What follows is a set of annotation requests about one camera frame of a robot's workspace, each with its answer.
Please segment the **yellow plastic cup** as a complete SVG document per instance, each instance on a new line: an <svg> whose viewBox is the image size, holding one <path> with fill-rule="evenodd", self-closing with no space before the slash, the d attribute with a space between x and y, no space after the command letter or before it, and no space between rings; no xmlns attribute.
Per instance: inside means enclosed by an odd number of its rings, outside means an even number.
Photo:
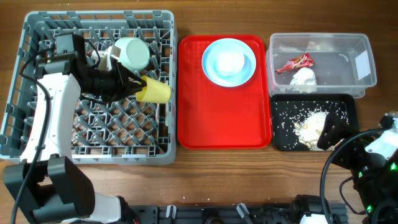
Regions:
<svg viewBox="0 0 398 224"><path fill-rule="evenodd" d="M167 103L171 97L171 88L168 84L162 83L153 78L143 76L146 86L136 93L136 100L147 103Z"/></svg>

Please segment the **light blue plate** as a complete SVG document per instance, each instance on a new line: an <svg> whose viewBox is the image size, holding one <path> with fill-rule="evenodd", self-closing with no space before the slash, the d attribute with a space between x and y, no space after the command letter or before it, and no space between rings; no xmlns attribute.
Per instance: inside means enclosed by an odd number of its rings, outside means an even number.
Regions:
<svg viewBox="0 0 398 224"><path fill-rule="evenodd" d="M215 47L224 47L227 49L239 49L244 53L245 63L243 69L236 75L230 77L222 77L214 72L209 71L206 68L206 60L212 50ZM242 40L233 38L223 38L212 42L204 51L201 59L202 70L207 78L213 83L223 87L236 87L246 83L253 75L256 70L256 56L253 50L245 44Z"/></svg>

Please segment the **light green small bowl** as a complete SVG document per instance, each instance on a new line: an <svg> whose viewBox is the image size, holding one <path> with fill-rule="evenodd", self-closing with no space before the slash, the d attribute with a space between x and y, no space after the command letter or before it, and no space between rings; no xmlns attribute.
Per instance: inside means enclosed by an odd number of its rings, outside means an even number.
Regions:
<svg viewBox="0 0 398 224"><path fill-rule="evenodd" d="M222 77L230 77L239 73L244 66L244 53L239 49L215 47L210 50L206 60L206 68Z"/></svg>

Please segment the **white napkin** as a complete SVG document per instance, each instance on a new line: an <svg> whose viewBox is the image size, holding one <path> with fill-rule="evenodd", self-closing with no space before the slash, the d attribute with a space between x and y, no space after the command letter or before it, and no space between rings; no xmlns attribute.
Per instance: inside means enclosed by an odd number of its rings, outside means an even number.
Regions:
<svg viewBox="0 0 398 224"><path fill-rule="evenodd" d="M317 90L315 73L311 68L303 67L292 77L290 85L293 86L293 91L300 93L313 93Z"/></svg>

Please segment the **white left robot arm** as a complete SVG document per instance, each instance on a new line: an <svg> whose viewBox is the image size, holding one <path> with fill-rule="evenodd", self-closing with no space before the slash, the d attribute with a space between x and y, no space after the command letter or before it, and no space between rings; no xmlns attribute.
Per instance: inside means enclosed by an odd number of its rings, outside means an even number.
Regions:
<svg viewBox="0 0 398 224"><path fill-rule="evenodd" d="M101 71L87 64L84 53L66 50L39 61L32 82L37 86L37 106L29 141L20 163L4 171L13 210L30 223L139 223L122 197L96 193L73 163L71 128L82 94L117 101L147 83L119 62L113 62L112 70Z"/></svg>

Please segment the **red snack wrapper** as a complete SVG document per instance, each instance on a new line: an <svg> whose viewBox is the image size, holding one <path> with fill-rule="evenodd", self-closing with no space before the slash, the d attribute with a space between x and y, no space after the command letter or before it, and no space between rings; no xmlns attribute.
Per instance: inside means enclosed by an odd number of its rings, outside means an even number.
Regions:
<svg viewBox="0 0 398 224"><path fill-rule="evenodd" d="M299 57L292 58L288 60L282 68L277 69L275 72L276 74L280 75L281 73L288 72L295 69L300 68L309 68L315 65L315 61L310 56L309 53L304 53Z"/></svg>

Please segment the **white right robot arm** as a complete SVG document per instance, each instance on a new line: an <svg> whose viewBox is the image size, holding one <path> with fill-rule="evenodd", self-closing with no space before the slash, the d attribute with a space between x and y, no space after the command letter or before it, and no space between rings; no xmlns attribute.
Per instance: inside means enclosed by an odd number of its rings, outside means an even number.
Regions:
<svg viewBox="0 0 398 224"><path fill-rule="evenodd" d="M349 180L359 193L363 223L397 223L397 112L386 113L376 129L359 132L328 113L321 123L318 148L334 151L326 160L320 178L320 194L297 195L290 203L247 208L185 207L169 205L131 206L136 223L344 223L349 204L328 204L326 175L334 164L351 171Z"/></svg>

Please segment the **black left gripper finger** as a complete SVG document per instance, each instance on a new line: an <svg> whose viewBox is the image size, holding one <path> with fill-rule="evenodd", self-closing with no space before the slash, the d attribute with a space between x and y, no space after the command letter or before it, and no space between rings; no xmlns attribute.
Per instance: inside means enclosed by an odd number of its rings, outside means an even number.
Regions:
<svg viewBox="0 0 398 224"><path fill-rule="evenodd" d="M127 76L128 76L129 86L146 86L147 85L147 82L139 75L136 75L135 72L127 70Z"/></svg>
<svg viewBox="0 0 398 224"><path fill-rule="evenodd" d="M145 85L130 84L129 95L135 95L137 92L142 91L145 87L146 87Z"/></svg>

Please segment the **mint green bowl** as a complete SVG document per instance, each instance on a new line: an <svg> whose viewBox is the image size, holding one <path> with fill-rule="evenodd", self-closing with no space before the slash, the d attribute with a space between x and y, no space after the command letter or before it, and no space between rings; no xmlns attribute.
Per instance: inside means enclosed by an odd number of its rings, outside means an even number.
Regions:
<svg viewBox="0 0 398 224"><path fill-rule="evenodd" d="M143 40L122 37L115 42L115 46L121 50L118 62L130 71L142 70L149 64L150 52Z"/></svg>

